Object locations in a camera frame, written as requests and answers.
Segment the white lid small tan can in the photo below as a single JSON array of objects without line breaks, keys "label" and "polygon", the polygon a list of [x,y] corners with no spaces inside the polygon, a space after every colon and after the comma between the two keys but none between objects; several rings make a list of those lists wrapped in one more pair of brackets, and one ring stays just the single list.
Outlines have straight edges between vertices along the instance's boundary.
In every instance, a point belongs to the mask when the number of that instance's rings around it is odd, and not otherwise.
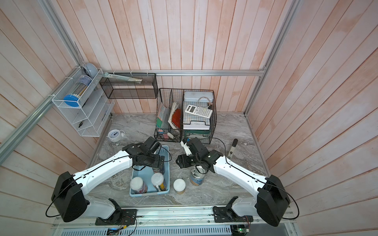
[{"label": "white lid small tan can", "polygon": [[183,179],[176,179],[173,183],[173,188],[177,194],[183,194],[186,189],[186,183]]}]

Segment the white alarm clock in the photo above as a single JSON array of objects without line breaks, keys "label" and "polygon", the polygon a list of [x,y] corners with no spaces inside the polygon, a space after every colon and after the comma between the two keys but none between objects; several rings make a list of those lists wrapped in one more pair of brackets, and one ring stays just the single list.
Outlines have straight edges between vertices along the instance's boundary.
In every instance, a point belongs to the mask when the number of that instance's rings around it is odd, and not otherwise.
[{"label": "white alarm clock", "polygon": [[124,137],[125,137],[125,132],[119,129],[110,130],[107,135],[107,138],[113,143],[116,143],[122,140]]}]

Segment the blue yellow pull tab can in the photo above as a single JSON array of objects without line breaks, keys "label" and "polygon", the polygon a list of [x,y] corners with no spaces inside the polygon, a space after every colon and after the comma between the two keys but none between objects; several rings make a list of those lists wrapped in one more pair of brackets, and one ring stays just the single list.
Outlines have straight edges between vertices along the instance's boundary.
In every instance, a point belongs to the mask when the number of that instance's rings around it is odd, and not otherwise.
[{"label": "blue yellow pull tab can", "polygon": [[201,166],[193,166],[190,174],[190,181],[195,186],[203,183],[206,171]]}]

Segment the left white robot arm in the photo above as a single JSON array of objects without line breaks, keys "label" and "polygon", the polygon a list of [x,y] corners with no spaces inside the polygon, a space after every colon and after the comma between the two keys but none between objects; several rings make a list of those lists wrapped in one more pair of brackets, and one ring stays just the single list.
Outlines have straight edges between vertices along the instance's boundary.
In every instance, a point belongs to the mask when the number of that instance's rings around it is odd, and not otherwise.
[{"label": "left white robot arm", "polygon": [[118,224],[123,219],[123,210],[113,199],[93,198],[88,194],[99,184],[115,174],[144,166],[161,168],[165,158],[157,153],[161,144],[153,137],[143,143],[129,144],[115,155],[86,170],[59,175],[51,201],[64,222],[80,217],[96,217],[107,224]]}]

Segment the black mesh wall basket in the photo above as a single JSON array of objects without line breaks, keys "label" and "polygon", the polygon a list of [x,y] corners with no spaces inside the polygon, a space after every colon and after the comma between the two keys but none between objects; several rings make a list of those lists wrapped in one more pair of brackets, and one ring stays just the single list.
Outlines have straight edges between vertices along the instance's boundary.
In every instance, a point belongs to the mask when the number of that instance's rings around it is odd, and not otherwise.
[{"label": "black mesh wall basket", "polygon": [[109,99],[155,99],[158,93],[154,73],[109,73],[142,79],[142,82],[123,82],[102,77],[99,84]]}]

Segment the green folder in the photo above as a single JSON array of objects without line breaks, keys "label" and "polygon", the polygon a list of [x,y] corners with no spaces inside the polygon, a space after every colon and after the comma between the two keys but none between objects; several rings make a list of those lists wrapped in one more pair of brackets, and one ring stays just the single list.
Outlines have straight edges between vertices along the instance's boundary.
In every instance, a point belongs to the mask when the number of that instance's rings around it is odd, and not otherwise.
[{"label": "green folder", "polygon": [[208,138],[211,135],[209,130],[184,130],[185,138]]}]

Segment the aluminium rail frame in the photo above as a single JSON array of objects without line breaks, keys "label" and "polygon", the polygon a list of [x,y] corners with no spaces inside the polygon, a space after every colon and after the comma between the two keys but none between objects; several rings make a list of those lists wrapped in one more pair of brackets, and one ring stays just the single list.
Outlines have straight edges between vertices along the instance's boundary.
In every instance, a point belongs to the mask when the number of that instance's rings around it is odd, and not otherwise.
[{"label": "aluminium rail frame", "polygon": [[253,213],[251,219],[215,221],[213,206],[140,206],[135,216],[121,225],[100,225],[87,217],[65,223],[57,218],[51,236],[300,236],[297,223],[289,220],[289,210],[277,227],[270,226]]}]

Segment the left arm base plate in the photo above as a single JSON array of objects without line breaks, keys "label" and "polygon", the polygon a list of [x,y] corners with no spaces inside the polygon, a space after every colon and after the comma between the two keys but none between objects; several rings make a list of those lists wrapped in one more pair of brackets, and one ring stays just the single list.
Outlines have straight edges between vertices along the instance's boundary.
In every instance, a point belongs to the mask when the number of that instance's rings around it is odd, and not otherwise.
[{"label": "left arm base plate", "polygon": [[137,209],[117,209],[108,219],[97,218],[96,226],[105,225],[135,225]]}]

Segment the blue cap clear tube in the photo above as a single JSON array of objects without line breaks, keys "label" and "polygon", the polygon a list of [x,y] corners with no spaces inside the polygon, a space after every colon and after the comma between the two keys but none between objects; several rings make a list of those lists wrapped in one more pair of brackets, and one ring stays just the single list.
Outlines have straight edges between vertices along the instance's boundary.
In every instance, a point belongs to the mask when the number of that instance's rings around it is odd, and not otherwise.
[{"label": "blue cap clear tube", "polygon": [[64,102],[70,107],[79,107],[79,99],[91,84],[92,78],[88,75],[81,75],[71,91],[64,97]]}]

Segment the white eraser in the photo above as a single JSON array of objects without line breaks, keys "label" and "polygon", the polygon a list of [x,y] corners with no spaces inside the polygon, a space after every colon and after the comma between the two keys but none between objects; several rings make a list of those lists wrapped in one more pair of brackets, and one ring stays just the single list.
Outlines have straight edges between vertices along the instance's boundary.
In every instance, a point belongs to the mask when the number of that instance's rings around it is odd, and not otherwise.
[{"label": "white eraser", "polygon": [[167,136],[169,137],[169,139],[174,139],[175,138],[174,135],[171,134],[170,132],[167,132]]}]

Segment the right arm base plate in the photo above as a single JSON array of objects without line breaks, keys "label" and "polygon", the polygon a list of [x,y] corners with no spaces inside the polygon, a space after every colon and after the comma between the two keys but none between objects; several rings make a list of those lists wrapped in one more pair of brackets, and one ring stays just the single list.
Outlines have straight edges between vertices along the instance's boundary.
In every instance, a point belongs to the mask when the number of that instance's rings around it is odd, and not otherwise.
[{"label": "right arm base plate", "polygon": [[246,222],[254,221],[252,216],[238,216],[231,207],[213,207],[214,221],[216,223]]}]

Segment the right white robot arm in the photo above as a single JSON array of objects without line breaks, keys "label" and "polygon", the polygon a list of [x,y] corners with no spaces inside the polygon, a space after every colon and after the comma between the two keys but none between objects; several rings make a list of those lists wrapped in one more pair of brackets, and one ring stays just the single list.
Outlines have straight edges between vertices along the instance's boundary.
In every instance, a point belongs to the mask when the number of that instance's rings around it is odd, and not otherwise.
[{"label": "right white robot arm", "polygon": [[265,177],[234,163],[217,150],[209,151],[198,138],[184,139],[181,146],[185,154],[179,155],[176,163],[181,169],[201,167],[201,174],[212,172],[243,187],[256,200],[254,208],[267,224],[277,227],[290,205],[288,194],[281,180],[271,175]]}]

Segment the light blue plastic basket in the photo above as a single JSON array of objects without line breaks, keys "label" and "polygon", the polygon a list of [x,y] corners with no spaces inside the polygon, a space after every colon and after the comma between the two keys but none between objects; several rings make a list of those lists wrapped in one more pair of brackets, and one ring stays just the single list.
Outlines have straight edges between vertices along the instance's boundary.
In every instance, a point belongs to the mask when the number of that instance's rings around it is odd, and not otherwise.
[{"label": "light blue plastic basket", "polygon": [[147,186],[147,192],[146,193],[137,193],[134,190],[130,189],[130,196],[131,197],[145,197],[145,196],[157,196],[157,195],[165,195],[168,194],[170,191],[170,154],[169,154],[169,147],[168,145],[163,145],[162,149],[160,151],[156,151],[156,153],[159,153],[160,156],[164,157],[165,163],[164,163],[164,181],[166,190],[165,191],[158,191],[153,184],[151,183],[151,177],[153,176],[154,172],[151,167],[146,167],[145,169],[141,171],[135,171],[132,172],[132,178],[135,177],[141,177],[144,181],[144,183]]}]

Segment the pale green ruler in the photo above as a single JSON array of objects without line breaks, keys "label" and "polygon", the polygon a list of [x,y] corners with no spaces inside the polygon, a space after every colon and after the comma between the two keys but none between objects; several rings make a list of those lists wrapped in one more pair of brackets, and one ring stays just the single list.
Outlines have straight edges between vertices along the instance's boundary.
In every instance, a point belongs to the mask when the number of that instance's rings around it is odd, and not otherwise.
[{"label": "pale green ruler", "polygon": [[128,76],[122,76],[122,75],[116,75],[116,74],[109,74],[109,73],[104,73],[104,78],[108,79],[113,79],[113,80],[119,80],[123,82],[142,82],[142,79],[138,78],[133,78],[133,77],[128,77]]}]

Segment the black marker pen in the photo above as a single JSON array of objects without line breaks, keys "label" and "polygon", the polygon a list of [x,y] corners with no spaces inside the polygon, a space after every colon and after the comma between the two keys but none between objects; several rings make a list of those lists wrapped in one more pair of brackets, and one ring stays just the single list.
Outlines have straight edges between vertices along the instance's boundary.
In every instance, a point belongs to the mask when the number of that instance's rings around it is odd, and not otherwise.
[{"label": "black marker pen", "polygon": [[235,150],[236,150],[236,147],[237,147],[237,144],[238,144],[238,139],[234,139],[233,142],[232,142],[232,145],[231,145],[231,148],[230,148],[230,151],[227,155],[227,158],[228,159],[231,159],[235,153]]}]

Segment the white calculator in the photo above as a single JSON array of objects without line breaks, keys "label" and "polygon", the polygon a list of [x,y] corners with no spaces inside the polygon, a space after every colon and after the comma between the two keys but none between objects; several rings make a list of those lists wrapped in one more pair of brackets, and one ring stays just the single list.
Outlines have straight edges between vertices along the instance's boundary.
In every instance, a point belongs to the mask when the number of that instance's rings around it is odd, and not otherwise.
[{"label": "white calculator", "polygon": [[199,116],[203,117],[206,119],[210,119],[211,115],[213,113],[213,110],[210,110],[208,108],[203,108],[195,105],[188,105],[187,108],[185,109],[185,113],[194,115],[194,116]]}]

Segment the white lid red label can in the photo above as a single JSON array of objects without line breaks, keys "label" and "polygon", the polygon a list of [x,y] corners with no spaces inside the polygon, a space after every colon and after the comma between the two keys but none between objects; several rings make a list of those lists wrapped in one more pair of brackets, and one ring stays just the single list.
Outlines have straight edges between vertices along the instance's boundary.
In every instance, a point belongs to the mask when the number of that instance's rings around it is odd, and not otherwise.
[{"label": "white lid red label can", "polygon": [[148,187],[141,177],[135,177],[130,182],[130,187],[133,194],[147,193]]}]

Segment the white storage box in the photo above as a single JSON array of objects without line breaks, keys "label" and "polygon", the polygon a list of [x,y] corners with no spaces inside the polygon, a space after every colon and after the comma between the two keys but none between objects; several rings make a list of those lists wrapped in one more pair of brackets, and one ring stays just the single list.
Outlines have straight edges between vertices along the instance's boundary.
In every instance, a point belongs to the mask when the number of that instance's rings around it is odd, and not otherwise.
[{"label": "white storage box", "polygon": [[198,103],[212,103],[214,96],[209,91],[185,91],[183,101],[196,105]]}]

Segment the red notebook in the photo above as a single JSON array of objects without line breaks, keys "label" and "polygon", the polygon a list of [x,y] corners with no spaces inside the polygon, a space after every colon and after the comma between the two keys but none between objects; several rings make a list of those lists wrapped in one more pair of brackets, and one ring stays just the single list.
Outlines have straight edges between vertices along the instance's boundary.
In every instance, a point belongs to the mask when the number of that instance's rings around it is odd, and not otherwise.
[{"label": "red notebook", "polygon": [[176,109],[172,115],[172,120],[171,120],[174,129],[179,129],[181,127],[181,109]]}]

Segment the white lid yellow label can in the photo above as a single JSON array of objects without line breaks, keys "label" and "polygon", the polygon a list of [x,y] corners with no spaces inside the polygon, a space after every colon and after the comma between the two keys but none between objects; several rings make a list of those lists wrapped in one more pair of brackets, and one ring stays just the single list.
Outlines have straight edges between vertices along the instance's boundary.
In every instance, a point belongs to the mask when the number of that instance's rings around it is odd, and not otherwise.
[{"label": "white lid yellow label can", "polygon": [[157,191],[166,191],[166,182],[162,173],[154,173],[151,177],[151,183]]}]

